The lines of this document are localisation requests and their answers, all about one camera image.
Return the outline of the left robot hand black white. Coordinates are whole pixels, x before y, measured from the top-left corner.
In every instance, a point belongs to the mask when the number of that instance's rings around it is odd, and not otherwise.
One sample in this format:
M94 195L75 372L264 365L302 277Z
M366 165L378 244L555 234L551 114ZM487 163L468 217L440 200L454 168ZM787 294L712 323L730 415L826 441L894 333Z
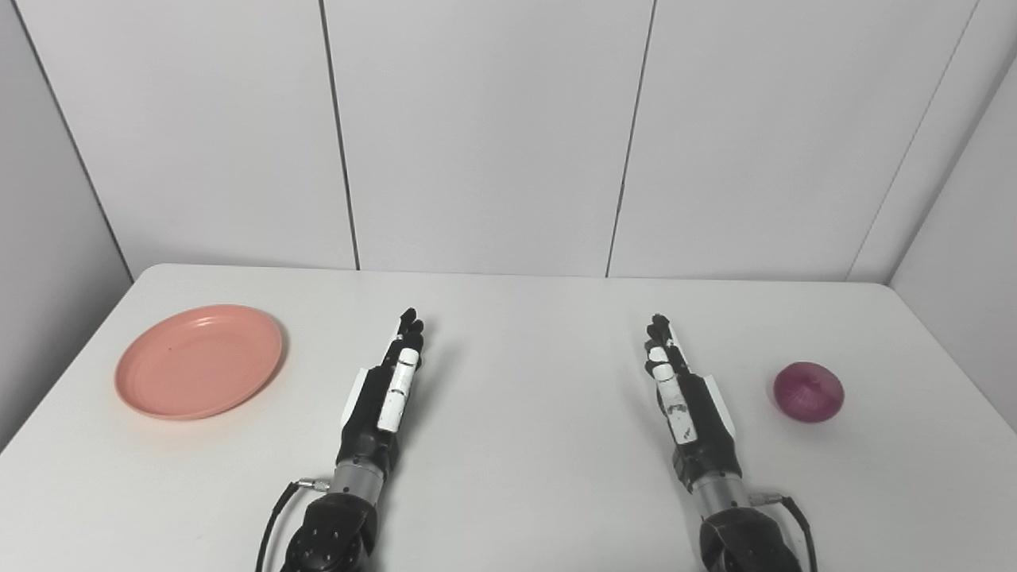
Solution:
M342 425L335 463L369 463L384 478L399 458L397 432L411 399L414 376L423 354L424 323L415 308L400 314L396 333L379 365L366 371L354 406Z

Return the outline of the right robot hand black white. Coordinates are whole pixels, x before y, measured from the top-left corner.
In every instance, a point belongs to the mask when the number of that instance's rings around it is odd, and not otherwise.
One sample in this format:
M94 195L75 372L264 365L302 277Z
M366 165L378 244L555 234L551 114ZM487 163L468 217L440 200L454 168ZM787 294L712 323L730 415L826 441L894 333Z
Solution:
M675 442L672 464L680 484L693 492L710 475L741 477L733 421L716 381L691 370L665 314L652 316L647 334L645 369Z

